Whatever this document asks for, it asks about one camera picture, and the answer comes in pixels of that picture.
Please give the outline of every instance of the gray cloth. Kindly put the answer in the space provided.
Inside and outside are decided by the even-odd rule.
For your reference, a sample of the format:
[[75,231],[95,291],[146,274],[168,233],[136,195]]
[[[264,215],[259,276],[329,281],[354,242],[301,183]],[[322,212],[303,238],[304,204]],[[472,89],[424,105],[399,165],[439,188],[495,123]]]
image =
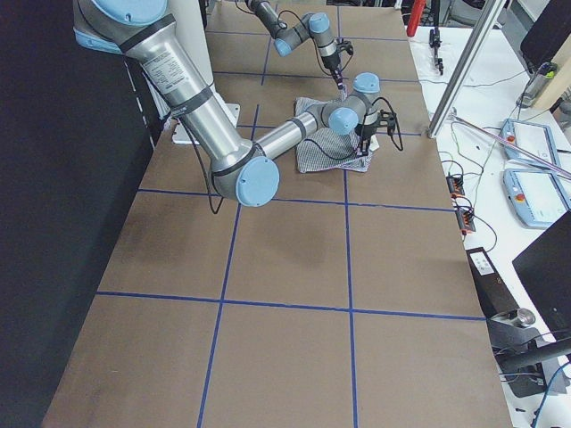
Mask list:
[[[295,115],[306,111],[313,104],[325,104],[324,102],[311,98],[297,98],[295,101]],[[344,158],[355,152],[359,144],[359,137],[352,131],[348,136],[339,136],[329,128],[322,128],[318,132],[307,136],[314,140],[325,153],[333,158]],[[297,157],[297,168],[300,172],[316,172],[328,169],[348,169],[351,171],[366,172],[371,163],[373,153],[369,151],[368,156],[357,157],[357,154],[345,160],[329,159],[311,141],[303,141],[295,148]]]

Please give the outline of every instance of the label on power strip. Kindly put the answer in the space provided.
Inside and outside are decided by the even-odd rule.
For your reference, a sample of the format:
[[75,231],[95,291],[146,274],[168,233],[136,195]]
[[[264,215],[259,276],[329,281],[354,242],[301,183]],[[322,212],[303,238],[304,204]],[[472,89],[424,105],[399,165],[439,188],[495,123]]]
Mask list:
[[190,80],[178,58],[169,51],[155,56],[144,67],[162,94],[168,94]]
[[490,263],[483,252],[473,252],[470,254],[470,258],[474,262],[474,266],[476,266],[478,272],[480,272],[480,275],[493,274],[493,268],[490,266]]

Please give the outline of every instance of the brown table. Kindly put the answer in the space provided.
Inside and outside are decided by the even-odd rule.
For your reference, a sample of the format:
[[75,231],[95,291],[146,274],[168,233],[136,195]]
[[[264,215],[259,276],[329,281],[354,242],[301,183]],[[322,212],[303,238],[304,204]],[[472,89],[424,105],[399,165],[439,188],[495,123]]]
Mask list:
[[[294,9],[381,77],[404,152],[305,175],[289,152],[275,201],[215,217],[192,147],[159,144],[46,427],[511,426],[400,13]],[[244,137],[337,95],[310,42],[280,58],[231,3],[207,39]]]

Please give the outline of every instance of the blue cable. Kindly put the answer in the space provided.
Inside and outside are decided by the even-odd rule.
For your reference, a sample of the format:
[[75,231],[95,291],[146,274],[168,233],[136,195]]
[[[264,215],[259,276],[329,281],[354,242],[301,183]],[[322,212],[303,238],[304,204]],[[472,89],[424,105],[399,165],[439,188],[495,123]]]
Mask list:
[[547,399],[548,394],[550,393],[550,389],[551,389],[551,385],[553,384],[553,381],[555,380],[555,378],[557,377],[557,375],[563,371],[563,369],[567,366],[569,366],[569,364],[571,364],[571,361],[566,362],[563,366],[561,366],[560,368],[558,368],[555,373],[553,374],[553,376],[550,379],[550,382],[547,384],[547,388],[545,389],[545,392],[543,393],[543,398],[542,398],[542,402],[539,405],[539,407],[537,408],[537,411],[535,412],[535,419],[532,422],[532,428],[536,428],[537,427],[537,421],[539,421],[539,415],[542,412],[543,409],[543,405],[545,404],[545,400]]

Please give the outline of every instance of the black monitor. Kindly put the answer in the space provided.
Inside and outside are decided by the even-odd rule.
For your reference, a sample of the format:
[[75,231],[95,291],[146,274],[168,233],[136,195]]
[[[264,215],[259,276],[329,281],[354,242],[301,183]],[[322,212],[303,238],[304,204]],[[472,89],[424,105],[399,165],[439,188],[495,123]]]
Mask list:
[[556,339],[571,332],[571,211],[513,261],[525,291]]

